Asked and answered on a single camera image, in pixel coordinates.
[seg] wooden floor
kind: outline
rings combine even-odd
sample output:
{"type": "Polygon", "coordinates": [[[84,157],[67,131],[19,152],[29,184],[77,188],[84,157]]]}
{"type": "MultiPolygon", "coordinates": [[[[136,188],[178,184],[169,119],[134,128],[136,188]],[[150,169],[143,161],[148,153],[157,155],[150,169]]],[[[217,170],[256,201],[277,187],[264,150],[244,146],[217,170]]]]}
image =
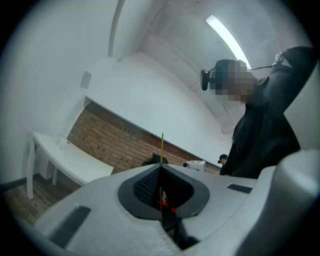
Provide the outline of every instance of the wooden floor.
{"type": "Polygon", "coordinates": [[[60,172],[55,186],[52,179],[40,177],[34,180],[32,200],[27,197],[27,185],[6,191],[2,196],[15,217],[33,225],[46,210],[78,188],[80,185],[60,172]]]}

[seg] white ceiling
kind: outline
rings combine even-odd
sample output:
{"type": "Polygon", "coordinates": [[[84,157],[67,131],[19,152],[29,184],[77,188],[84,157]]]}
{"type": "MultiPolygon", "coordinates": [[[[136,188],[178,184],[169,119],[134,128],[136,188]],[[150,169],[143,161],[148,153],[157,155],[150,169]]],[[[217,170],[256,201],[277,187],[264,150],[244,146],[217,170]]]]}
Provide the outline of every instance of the white ceiling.
{"type": "MultiPolygon", "coordinates": [[[[244,114],[244,106],[218,101],[199,86],[202,69],[210,70],[218,60],[235,58],[205,20],[215,15],[227,27],[251,67],[268,66],[273,63],[276,53],[286,49],[286,45],[292,47],[302,42],[297,42],[299,33],[286,38],[282,36],[288,30],[295,31],[297,24],[293,24],[292,17],[273,0],[269,2],[273,3],[272,8],[260,0],[126,0],[119,18],[120,25],[116,28],[114,57],[123,57],[131,51],[128,48],[123,51],[123,47],[122,51],[119,50],[117,35],[122,31],[126,35],[122,42],[129,45],[132,41],[139,45],[137,52],[147,54],[171,71],[204,102],[224,132],[232,131],[244,114]],[[284,18],[285,24],[279,26],[284,18]],[[125,32],[128,26],[134,28],[130,33],[125,32]]],[[[269,71],[254,71],[254,75],[265,77],[269,71]]]]}

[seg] fluorescent light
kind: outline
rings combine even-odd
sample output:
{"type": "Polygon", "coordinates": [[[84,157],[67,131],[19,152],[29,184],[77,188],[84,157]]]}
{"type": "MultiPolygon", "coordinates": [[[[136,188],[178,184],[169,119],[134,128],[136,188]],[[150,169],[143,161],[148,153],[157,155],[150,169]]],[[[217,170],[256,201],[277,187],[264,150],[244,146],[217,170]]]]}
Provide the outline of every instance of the fluorescent light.
{"type": "Polygon", "coordinates": [[[225,43],[229,46],[230,50],[233,52],[234,56],[237,60],[242,60],[246,63],[246,67],[251,69],[249,61],[238,44],[237,40],[233,37],[230,31],[218,20],[215,16],[211,15],[209,18],[205,20],[205,22],[213,28],[218,35],[225,41],[225,43]]]}

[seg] gray panel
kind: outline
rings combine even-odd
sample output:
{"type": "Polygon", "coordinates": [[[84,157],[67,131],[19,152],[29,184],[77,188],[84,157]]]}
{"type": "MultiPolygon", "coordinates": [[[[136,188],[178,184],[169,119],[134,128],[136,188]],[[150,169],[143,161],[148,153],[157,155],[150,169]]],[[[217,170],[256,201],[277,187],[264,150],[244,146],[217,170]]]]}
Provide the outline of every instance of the gray panel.
{"type": "Polygon", "coordinates": [[[293,153],[278,164],[263,211],[236,255],[274,255],[318,200],[319,168],[316,150],[293,153]]]}
{"type": "Polygon", "coordinates": [[[36,223],[35,228],[48,237],[75,206],[91,209],[85,222],[66,249],[78,255],[174,255],[180,249],[167,236],[157,220],[133,217],[118,200],[120,184],[152,165],[94,180],[79,188],[36,223]]]}
{"type": "MultiPolygon", "coordinates": [[[[275,166],[267,167],[262,170],[251,193],[226,222],[220,223],[220,226],[216,225],[218,219],[216,218],[217,215],[214,215],[210,219],[208,216],[209,221],[200,223],[197,229],[210,225],[213,232],[199,244],[186,250],[184,255],[202,256],[207,255],[208,252],[210,252],[210,255],[212,256],[234,255],[239,245],[259,218],[270,189],[274,170],[275,166]]],[[[224,207],[218,211],[218,214],[221,214],[222,216],[223,214],[229,214],[229,210],[229,208],[224,207]]]]}
{"type": "Polygon", "coordinates": [[[210,191],[206,206],[197,217],[182,220],[187,234],[203,240],[217,231],[239,209],[248,197],[247,193],[229,189],[230,184],[253,188],[256,179],[214,175],[171,165],[176,170],[201,181],[210,191]]]}

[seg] brick wall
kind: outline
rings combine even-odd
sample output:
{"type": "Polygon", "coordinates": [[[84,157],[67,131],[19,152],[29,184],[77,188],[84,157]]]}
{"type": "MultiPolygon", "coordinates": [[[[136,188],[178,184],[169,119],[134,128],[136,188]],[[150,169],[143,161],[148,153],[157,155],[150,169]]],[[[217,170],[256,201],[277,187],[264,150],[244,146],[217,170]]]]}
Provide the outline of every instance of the brick wall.
{"type": "MultiPolygon", "coordinates": [[[[144,161],[149,161],[153,153],[160,155],[161,151],[161,139],[93,102],[80,114],[67,139],[96,159],[114,167],[112,174],[140,167],[144,161]]],[[[163,156],[169,164],[178,166],[186,161],[199,160],[166,142],[163,143],[163,156]]],[[[206,171],[219,174],[220,169],[207,163],[206,171]]]]}

